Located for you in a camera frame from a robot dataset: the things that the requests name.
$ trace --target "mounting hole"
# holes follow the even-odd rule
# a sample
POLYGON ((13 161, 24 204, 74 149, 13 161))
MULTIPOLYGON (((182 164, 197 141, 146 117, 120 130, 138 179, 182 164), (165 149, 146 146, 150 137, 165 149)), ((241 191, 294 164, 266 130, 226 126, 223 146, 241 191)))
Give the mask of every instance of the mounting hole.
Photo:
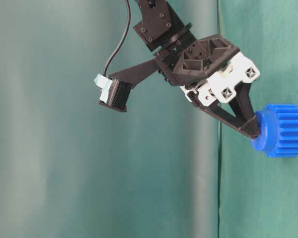
POLYGON ((253 67, 249 68, 245 73, 246 73, 248 78, 253 78, 256 75, 256 72, 253 69, 253 67))
POLYGON ((148 4, 150 8, 155 8, 156 4, 155 4, 155 0, 148 0, 148 4))

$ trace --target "fabric backdrop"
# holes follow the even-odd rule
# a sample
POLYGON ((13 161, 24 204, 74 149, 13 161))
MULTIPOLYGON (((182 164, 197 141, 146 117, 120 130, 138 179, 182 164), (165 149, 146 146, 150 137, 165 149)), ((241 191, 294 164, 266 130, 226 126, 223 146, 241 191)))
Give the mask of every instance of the fabric backdrop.
MULTIPOLYGON (((170 3, 216 33, 216 1, 170 3)), ((123 0, 0 0, 0 238, 217 237, 217 122, 158 74, 97 104, 125 23, 123 0)), ((151 58, 131 29, 109 72, 151 58)))
MULTIPOLYGON (((255 110, 298 105, 298 1, 220 0, 222 34, 253 59, 255 110)), ((298 237, 298 158, 268 158, 223 126, 221 238, 298 237)))

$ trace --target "green curtain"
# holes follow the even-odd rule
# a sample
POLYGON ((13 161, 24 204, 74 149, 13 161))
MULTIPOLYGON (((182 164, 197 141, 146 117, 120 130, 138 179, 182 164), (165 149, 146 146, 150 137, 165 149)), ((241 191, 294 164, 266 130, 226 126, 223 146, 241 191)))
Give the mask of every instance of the green curtain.
MULTIPOLYGON (((217 32, 215 1, 170 3, 217 32)), ((125 23, 123 0, 0 0, 0 238, 217 237, 217 122, 158 74, 97 104, 125 23)), ((109 71, 151 58, 131 30, 109 71)))
MULTIPOLYGON (((298 105, 298 1, 220 0, 220 19, 261 70, 254 109, 298 105)), ((298 158, 268 158, 226 126, 222 134, 220 237, 298 237, 298 158)))

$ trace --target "gear teeth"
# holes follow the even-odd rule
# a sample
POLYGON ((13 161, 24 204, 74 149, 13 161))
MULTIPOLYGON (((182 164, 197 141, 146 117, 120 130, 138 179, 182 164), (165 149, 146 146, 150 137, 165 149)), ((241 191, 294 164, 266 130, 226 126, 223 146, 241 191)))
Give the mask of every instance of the gear teeth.
POLYGON ((277 129, 277 138, 272 140, 269 135, 263 137, 266 141, 275 141, 276 143, 275 146, 263 149, 266 155, 269 157, 296 157, 298 155, 298 107, 291 104, 269 104, 265 107, 264 112, 258 113, 267 117, 266 113, 268 112, 275 114, 275 116, 270 116, 275 117, 275 123, 271 123, 266 129, 269 133, 277 129))

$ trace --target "white bracket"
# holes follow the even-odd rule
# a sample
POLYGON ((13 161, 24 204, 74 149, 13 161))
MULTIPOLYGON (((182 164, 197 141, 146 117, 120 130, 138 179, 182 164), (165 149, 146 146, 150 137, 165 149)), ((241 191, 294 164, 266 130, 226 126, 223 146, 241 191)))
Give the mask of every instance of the white bracket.
POLYGON ((216 99, 221 103, 229 103, 235 96, 235 86, 241 82, 252 83, 260 76, 260 71, 253 61, 245 57, 242 52, 235 55, 225 67, 215 72, 211 77, 201 81, 194 88, 187 90, 185 86, 181 89, 187 94, 193 91, 199 93, 200 102, 208 107, 216 99))

